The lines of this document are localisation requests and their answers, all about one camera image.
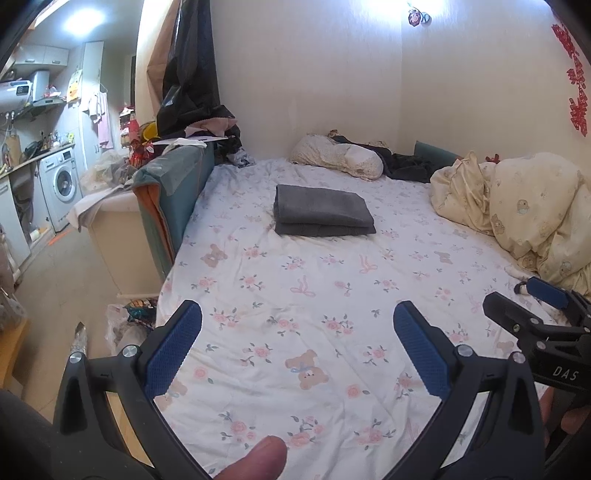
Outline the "left hand thumb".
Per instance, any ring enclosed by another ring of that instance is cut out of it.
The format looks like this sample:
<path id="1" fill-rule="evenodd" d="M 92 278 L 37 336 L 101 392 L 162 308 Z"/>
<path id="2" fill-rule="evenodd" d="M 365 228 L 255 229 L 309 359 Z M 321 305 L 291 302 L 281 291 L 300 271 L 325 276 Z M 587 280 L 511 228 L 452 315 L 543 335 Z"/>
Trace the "left hand thumb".
<path id="1" fill-rule="evenodd" d="M 276 480 L 287 464 L 287 445 L 276 436 L 266 436 L 248 455 L 229 465 L 215 480 Z"/>

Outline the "right hand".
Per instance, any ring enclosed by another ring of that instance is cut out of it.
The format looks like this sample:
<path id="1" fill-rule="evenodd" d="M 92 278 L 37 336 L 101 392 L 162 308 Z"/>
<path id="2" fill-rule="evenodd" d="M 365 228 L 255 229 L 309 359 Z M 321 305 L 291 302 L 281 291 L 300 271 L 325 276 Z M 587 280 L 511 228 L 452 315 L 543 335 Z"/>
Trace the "right hand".
<path id="1" fill-rule="evenodd" d="M 554 425 L 557 420 L 560 421 L 560 429 L 567 435 L 575 435 L 584 425 L 587 417 L 590 414 L 590 406 L 585 405 L 572 409 L 570 411 L 560 412 L 559 401 L 555 397 L 559 394 L 555 388 L 549 387 L 546 389 L 540 399 L 540 408 L 542 413 L 542 421 L 545 425 L 544 442 L 545 446 L 550 443 L 551 431 L 548 423 Z"/>

